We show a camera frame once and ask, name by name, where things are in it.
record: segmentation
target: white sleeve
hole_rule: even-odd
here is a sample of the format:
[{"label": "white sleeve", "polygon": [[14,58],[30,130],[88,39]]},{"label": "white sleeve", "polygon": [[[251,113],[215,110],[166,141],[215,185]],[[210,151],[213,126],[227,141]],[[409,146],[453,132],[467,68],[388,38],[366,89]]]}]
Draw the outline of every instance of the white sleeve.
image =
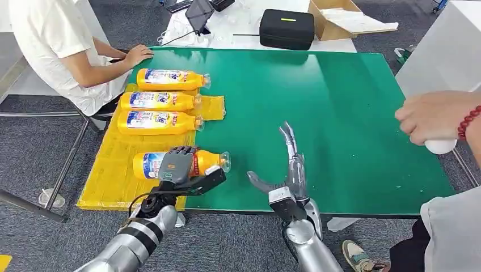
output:
[{"label": "white sleeve", "polygon": [[426,272],[480,271],[481,187],[436,197],[421,207],[431,236],[424,254]]},{"label": "white sleeve", "polygon": [[92,35],[71,0],[52,1],[39,35],[59,58],[92,47]]}]

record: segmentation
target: cardboard box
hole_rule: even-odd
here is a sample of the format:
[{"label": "cardboard box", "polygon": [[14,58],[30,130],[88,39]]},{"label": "cardboard box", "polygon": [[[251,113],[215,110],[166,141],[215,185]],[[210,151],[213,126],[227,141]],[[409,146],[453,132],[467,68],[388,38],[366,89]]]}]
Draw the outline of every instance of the cardboard box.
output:
[{"label": "cardboard box", "polygon": [[349,32],[344,28],[341,28],[338,25],[334,24],[333,22],[326,20],[326,18],[319,11],[335,8],[342,8],[346,11],[362,12],[351,0],[311,0],[309,3],[308,11],[314,16],[316,36],[321,41],[350,39],[357,37],[358,34],[363,33],[378,33],[396,30],[391,29],[382,31],[363,31],[354,33]]}]

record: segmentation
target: yellow tablecloth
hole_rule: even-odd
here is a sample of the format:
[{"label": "yellow tablecloth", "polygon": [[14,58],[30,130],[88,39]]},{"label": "yellow tablecloth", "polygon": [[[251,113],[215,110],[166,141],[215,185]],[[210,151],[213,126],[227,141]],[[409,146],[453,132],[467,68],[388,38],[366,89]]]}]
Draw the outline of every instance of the yellow tablecloth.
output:
[{"label": "yellow tablecloth", "polygon": [[[138,91],[137,85],[127,85],[125,92],[132,91]],[[198,90],[185,93],[195,95]],[[193,145],[195,142],[195,131],[182,135],[121,134],[117,129],[120,112],[120,107],[117,107],[77,202],[81,209],[127,210],[136,196],[149,192],[159,184],[156,179],[138,179],[134,176],[132,161],[135,154],[167,151],[173,146]],[[200,112],[192,110],[188,113],[201,114],[205,121],[222,120],[225,114],[223,96],[203,96]],[[177,210],[184,210],[184,206],[185,197],[178,197]]]}]

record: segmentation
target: sneaker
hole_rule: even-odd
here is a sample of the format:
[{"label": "sneaker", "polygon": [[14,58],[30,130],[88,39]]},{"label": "sneaker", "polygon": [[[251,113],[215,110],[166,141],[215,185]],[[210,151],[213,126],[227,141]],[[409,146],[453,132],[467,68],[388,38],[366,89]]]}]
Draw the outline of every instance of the sneaker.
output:
[{"label": "sneaker", "polygon": [[386,265],[374,263],[364,250],[351,240],[343,242],[343,254],[355,272],[382,272]]}]

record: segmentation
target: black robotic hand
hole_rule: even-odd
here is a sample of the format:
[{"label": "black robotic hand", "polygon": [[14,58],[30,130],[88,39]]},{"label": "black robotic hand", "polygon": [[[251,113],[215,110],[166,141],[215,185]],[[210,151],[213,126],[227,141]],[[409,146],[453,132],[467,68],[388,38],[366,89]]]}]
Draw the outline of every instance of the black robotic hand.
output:
[{"label": "black robotic hand", "polygon": [[189,181],[193,155],[196,151],[197,147],[178,146],[164,156],[158,173],[159,181],[163,184],[162,189],[171,190],[175,185]]},{"label": "black robotic hand", "polygon": [[[207,176],[189,176],[196,151],[197,147],[178,146],[167,152],[159,167],[159,186],[137,196],[130,204],[129,216],[153,218],[163,207],[175,206],[178,196],[199,196],[224,182],[226,176],[219,166]],[[132,214],[133,204],[143,196],[147,198],[142,201],[138,212]]]}]

